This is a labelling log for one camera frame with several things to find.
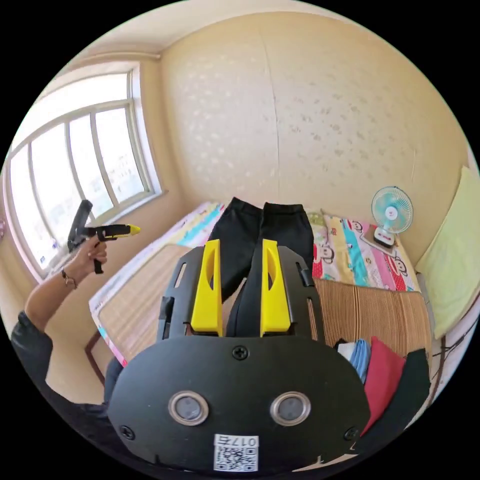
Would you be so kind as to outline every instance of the hand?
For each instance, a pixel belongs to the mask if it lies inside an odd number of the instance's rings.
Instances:
[[[107,244],[97,236],[89,238],[79,248],[75,258],[65,268],[65,272],[77,283],[95,271],[94,260],[102,265],[107,262]]]

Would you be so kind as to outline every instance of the fan base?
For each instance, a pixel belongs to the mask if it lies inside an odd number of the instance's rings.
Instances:
[[[384,247],[391,248],[395,243],[395,235],[389,233],[383,228],[377,227],[375,232],[373,232],[373,239],[380,245]]]

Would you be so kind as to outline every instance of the window frame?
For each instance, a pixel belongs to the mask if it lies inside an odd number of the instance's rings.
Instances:
[[[11,166],[12,159],[22,149],[27,147],[28,170],[29,170],[30,182],[33,188],[33,196],[35,198],[35,202],[36,202],[38,211],[40,213],[41,219],[44,225],[46,226],[48,233],[52,236],[52,238],[55,238],[55,235],[52,231],[52,227],[47,221],[47,217],[45,215],[45,212],[43,211],[42,204],[40,203],[36,182],[33,175],[32,142],[36,138],[38,138],[40,135],[46,133],[47,131],[49,131],[54,127],[57,127],[58,125],[64,124],[64,129],[65,129],[64,139],[65,139],[66,152],[69,160],[70,170],[72,172],[75,186],[78,190],[80,198],[84,200],[85,193],[80,184],[78,174],[75,169],[74,159],[72,156],[72,148],[70,143],[70,122],[76,119],[85,117],[87,115],[90,116],[90,127],[92,132],[93,145],[95,148],[95,153],[98,161],[98,166],[100,168],[102,179],[105,183],[108,193],[110,194],[110,198],[113,204],[112,208],[110,208],[107,212],[99,215],[98,217],[94,217],[92,213],[90,214],[90,221],[94,222],[94,224],[96,225],[108,225],[114,222],[120,216],[134,210],[137,206],[142,205],[149,199],[155,198],[163,193],[160,180],[156,175],[155,175],[155,178],[153,178],[152,173],[155,172],[155,167],[153,166],[148,142],[145,142],[147,133],[145,131],[145,125],[143,122],[143,112],[142,112],[142,105],[141,105],[141,99],[140,99],[140,65],[139,64],[132,65],[131,62],[119,63],[117,67],[115,67],[116,64],[113,62],[111,63],[111,65],[113,65],[113,68],[109,68],[109,64],[95,65],[94,67],[97,67],[96,70],[99,71],[98,73],[95,73],[95,68],[85,69],[84,67],[81,69],[83,71],[83,74],[81,74],[80,77],[73,78],[70,81],[66,81],[64,84],[61,84],[51,89],[50,91],[48,91],[48,93],[40,95],[39,98],[36,100],[36,102],[41,100],[46,95],[51,94],[53,91],[56,91],[60,88],[65,87],[66,85],[70,85],[77,81],[80,81],[86,78],[105,76],[110,74],[120,74],[120,73],[127,75],[126,77],[127,78],[127,99],[96,103],[93,105],[89,105],[86,107],[82,107],[82,108],[70,111],[68,113],[65,113],[64,115],[54,118],[51,121],[39,127],[37,130],[32,132],[26,138],[24,138],[22,142],[20,142],[15,148],[12,149],[12,147],[10,146],[8,150],[8,154],[5,158],[5,163],[4,163],[5,168],[3,169],[3,194],[5,196],[5,207],[6,207],[5,210],[6,210],[7,221],[11,225],[10,231],[13,234],[12,235],[13,240],[16,243],[16,247],[20,253],[20,256],[22,257],[24,263],[26,264],[26,266],[28,267],[28,269],[30,270],[31,274],[33,275],[33,277],[37,282],[40,282],[41,280],[48,277],[52,271],[54,271],[59,265],[64,264],[66,259],[70,257],[70,255],[68,254],[68,251],[66,250],[66,245],[62,245],[62,247],[59,250],[59,253],[49,262],[49,264],[47,264],[44,268],[42,268],[38,264],[37,260],[35,259],[24,237],[24,234],[20,227],[20,223],[18,221],[16,209],[15,209],[15,202],[12,194],[10,166]],[[125,110],[126,123],[127,123],[128,132],[129,132],[133,158],[135,160],[136,166],[138,168],[138,173],[144,187],[143,192],[140,192],[122,202],[118,202],[118,200],[116,199],[116,196],[112,189],[112,184],[105,170],[105,165],[101,155],[99,138],[97,133],[97,126],[95,121],[95,115],[97,113],[111,111],[111,110],[119,110],[119,109]]]

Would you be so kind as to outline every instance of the window pane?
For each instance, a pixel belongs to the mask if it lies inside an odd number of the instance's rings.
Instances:
[[[29,176],[28,147],[19,151],[10,163],[13,206],[23,237],[36,262],[43,269],[56,254],[53,240],[37,209]]]
[[[90,115],[70,123],[70,145],[81,188],[85,198],[93,204],[92,213],[98,217],[114,205],[105,187],[95,155]]]
[[[125,100],[128,97],[127,78],[127,73],[94,76],[55,90],[28,111],[13,138],[12,148],[42,125],[68,112],[102,102]]]
[[[65,245],[80,205],[65,144],[65,125],[31,143],[33,175],[46,219],[60,245]]]
[[[95,118],[103,163],[120,203],[145,190],[132,152],[127,112],[119,108],[97,113]]]

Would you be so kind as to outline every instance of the black shirt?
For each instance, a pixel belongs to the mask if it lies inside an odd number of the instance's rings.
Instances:
[[[48,403],[65,422],[85,439],[118,461],[152,475],[160,468],[134,456],[118,437],[107,416],[108,404],[73,403],[47,385],[52,339],[39,331],[24,311],[18,315],[18,323],[11,334],[11,344],[23,368]]]

